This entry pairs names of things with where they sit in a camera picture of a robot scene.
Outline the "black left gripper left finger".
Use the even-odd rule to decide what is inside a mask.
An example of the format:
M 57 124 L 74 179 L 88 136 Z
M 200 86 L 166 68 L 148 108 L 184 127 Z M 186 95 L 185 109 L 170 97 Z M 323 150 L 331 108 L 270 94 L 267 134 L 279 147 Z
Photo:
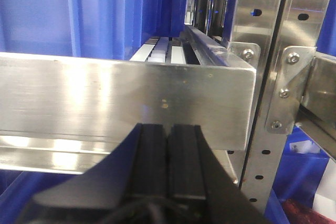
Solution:
M 20 223 L 148 221 L 167 197 L 166 136 L 137 124 L 104 159 L 81 175 L 34 194 Z

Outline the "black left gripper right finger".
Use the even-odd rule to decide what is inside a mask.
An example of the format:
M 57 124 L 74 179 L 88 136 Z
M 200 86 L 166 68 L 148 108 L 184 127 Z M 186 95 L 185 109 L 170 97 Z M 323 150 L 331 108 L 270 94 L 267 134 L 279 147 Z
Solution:
M 233 183 L 198 125 L 175 124 L 168 138 L 170 197 L 198 223 L 267 223 Z

